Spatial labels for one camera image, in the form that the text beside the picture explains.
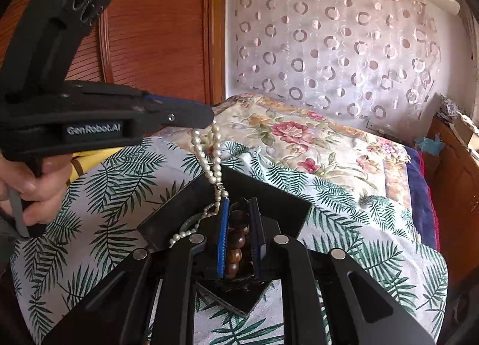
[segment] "bed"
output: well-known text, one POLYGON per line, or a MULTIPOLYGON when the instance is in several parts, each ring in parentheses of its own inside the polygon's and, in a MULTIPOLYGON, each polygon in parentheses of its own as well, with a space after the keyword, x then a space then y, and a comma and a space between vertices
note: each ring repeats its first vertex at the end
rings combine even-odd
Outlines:
MULTIPOLYGON (((409 184, 408 151, 261 95, 232 97, 215 113, 223 165, 311 201, 298 239, 322 252, 345 249, 437 338, 447 268, 419 242, 419 230, 434 229, 415 207, 420 185, 409 184)), ((202 142, 208 146, 207 135, 202 142)), ((200 173, 190 146, 188 129, 169 127, 120 150, 71 183, 44 237, 17 243, 11 268, 37 343, 129 252, 147 245, 137 225, 200 173)), ((281 343, 280 287, 273 283, 247 320, 198 294, 195 343, 281 343)))

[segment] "wooden bead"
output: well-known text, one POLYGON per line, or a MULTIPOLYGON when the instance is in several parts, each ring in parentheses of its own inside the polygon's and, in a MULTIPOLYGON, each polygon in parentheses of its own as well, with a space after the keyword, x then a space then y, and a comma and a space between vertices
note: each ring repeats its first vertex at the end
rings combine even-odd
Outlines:
POLYGON ((241 249, 230 249, 228 251, 227 262, 228 263, 239 263, 243 258, 243 254, 241 253, 241 249))
POLYGON ((229 214, 229 224, 235 229, 245 228, 249 224, 249 216, 243 210, 234 210, 229 214))
POLYGON ((238 270, 240 269, 240 266, 238 263, 227 263, 225 266, 225 277, 227 279, 232 279, 236 276, 236 273, 238 273, 238 270))
POLYGON ((241 249, 246 242, 244 234, 235 230, 228 235, 228 247, 233 249, 241 249))

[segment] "metal screw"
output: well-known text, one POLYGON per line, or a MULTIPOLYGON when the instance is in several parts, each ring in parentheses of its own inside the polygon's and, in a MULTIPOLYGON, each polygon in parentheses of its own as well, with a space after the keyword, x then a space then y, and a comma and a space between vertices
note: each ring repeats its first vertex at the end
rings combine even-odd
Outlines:
POLYGON ((275 236, 275 242, 280 245, 286 245, 289 242, 289 238, 284 234, 278 234, 275 236))
POLYGON ((138 248, 133 251, 133 258, 135 260, 143 260, 146 256, 148 256, 148 251, 143 248, 138 248))
POLYGON ((193 244, 200 244, 203 241, 204 241, 203 234, 195 233, 190 236, 190 242, 193 244))
POLYGON ((346 252, 340 248, 334 248, 331 251, 331 257, 336 260, 344 260, 346 258, 346 252))

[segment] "logo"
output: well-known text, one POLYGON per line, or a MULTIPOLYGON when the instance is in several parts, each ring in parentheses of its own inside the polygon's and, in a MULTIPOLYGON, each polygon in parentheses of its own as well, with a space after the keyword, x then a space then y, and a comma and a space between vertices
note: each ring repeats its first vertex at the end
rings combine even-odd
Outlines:
POLYGON ((66 132, 71 136, 80 134, 92 134, 92 133, 112 133, 121 132, 121 123, 104 124, 104 125, 84 125, 84 126, 68 126, 66 132))

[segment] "wooden cabinet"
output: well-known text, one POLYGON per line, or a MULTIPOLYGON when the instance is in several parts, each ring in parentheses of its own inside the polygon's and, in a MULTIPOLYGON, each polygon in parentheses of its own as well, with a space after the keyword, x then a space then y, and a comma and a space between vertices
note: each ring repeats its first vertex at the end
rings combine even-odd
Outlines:
POLYGON ((428 137, 440 134, 446 147, 430 182, 439 221, 441 253, 450 285, 458 284, 479 266, 479 164, 449 126, 434 117, 428 137))
MULTIPOLYGON (((27 4, 12 0, 0 18, 0 65, 27 4)), ((225 18, 225 0, 112 0, 66 78, 221 102, 225 18)))

